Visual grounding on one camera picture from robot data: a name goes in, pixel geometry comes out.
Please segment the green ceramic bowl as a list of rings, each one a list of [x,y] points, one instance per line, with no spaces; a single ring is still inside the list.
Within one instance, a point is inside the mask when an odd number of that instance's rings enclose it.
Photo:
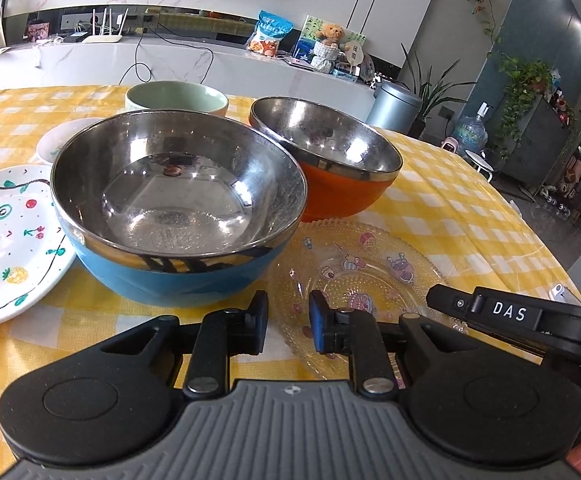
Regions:
[[[135,84],[124,96],[126,110],[188,110],[224,117],[228,104],[217,89],[178,80]]]

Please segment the teddy bear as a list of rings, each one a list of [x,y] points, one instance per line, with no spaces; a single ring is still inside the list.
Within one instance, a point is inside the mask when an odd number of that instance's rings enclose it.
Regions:
[[[315,35],[317,39],[315,49],[319,51],[338,49],[343,36],[345,29],[342,26],[324,22]]]

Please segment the yellow checked tablecloth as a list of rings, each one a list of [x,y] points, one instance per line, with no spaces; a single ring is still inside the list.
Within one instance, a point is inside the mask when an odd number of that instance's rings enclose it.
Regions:
[[[123,110],[120,86],[0,90],[0,169],[36,160],[51,128]],[[460,158],[402,134],[391,136],[404,165],[360,221],[406,240],[447,284],[544,297],[568,275],[492,185]],[[98,283],[80,264],[38,304],[0,324],[0,395],[16,378],[159,314]],[[0,474],[13,463],[0,431]]]

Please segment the water dispenser bottle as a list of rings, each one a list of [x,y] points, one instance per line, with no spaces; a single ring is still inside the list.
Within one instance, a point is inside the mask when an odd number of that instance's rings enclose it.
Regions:
[[[465,156],[468,151],[480,154],[488,142],[488,133],[484,125],[484,117],[487,116],[490,107],[487,102],[482,102],[475,116],[459,118],[451,133],[457,142],[456,153]]]

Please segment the small white sticker plate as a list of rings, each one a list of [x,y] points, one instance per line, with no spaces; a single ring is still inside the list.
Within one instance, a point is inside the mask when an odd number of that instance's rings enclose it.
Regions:
[[[100,122],[100,117],[86,117],[64,122],[42,136],[36,144],[36,156],[44,164],[51,165],[63,146],[81,130]]]

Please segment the white fruit-pattern plate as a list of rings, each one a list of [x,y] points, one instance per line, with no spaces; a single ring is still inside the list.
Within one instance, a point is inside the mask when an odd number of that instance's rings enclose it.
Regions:
[[[40,301],[76,258],[50,180],[46,165],[0,170],[0,324]]]

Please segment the grey metal trash bin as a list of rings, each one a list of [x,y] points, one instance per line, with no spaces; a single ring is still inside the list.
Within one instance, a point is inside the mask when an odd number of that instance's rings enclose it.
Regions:
[[[404,84],[388,80],[377,84],[374,103],[365,122],[369,126],[408,133],[421,110],[421,99]]]

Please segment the white marble tv cabinet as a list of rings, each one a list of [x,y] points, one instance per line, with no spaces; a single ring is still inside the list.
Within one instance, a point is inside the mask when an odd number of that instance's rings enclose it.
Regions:
[[[0,54],[0,90],[144,79],[200,82],[231,96],[294,96],[364,119],[374,102],[364,84],[293,67],[240,48],[153,37],[116,44],[21,44]]]

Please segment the white wifi router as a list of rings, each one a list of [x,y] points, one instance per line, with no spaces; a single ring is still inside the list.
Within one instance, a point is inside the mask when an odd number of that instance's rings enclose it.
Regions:
[[[123,27],[126,24],[129,10],[126,9],[114,21],[112,9],[105,9],[100,20],[100,27],[96,27],[93,22],[91,35],[87,36],[83,42],[85,44],[116,44],[122,38]]]

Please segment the blue steel-lined bowl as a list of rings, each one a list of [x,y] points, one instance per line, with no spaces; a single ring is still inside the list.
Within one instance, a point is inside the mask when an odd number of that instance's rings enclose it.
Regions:
[[[79,131],[54,160],[51,188],[86,270],[168,308],[213,304],[261,278],[307,203],[307,179],[280,144],[184,110],[134,110]]]

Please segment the blue snack bag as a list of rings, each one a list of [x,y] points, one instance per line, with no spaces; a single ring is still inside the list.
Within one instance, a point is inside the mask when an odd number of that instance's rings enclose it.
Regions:
[[[246,49],[267,58],[275,58],[280,43],[292,29],[291,21],[261,10],[254,32],[247,41]]]

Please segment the clear glass cartoon plate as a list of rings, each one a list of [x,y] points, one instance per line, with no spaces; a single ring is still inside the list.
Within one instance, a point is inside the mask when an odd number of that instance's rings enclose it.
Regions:
[[[395,323],[417,313],[466,334],[467,325],[427,307],[441,273],[410,244],[368,224],[329,219],[302,223],[269,267],[270,315],[292,353],[321,379],[344,378],[348,361],[314,350],[309,296],[322,292],[332,308],[371,313]]]

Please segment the potted green plant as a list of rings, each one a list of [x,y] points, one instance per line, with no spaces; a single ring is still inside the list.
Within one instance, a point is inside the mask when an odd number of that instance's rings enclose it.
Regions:
[[[405,84],[405,87],[420,100],[419,111],[407,135],[418,139],[426,128],[428,116],[435,108],[445,103],[465,104],[467,102],[466,99],[452,96],[453,89],[473,87],[475,83],[471,80],[453,81],[449,79],[453,70],[461,63],[460,58],[443,70],[437,79],[433,79],[433,66],[430,65],[428,70],[424,70],[415,48],[409,51],[406,51],[404,46],[401,48],[405,56],[405,67],[412,78],[412,84]]]

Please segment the orange steel-lined bowl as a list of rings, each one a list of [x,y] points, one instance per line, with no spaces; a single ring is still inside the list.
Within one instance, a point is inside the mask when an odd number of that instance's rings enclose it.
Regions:
[[[304,222],[345,218],[373,205],[403,167],[397,148],[378,131],[329,106],[265,96],[249,124],[283,145],[307,179]]]

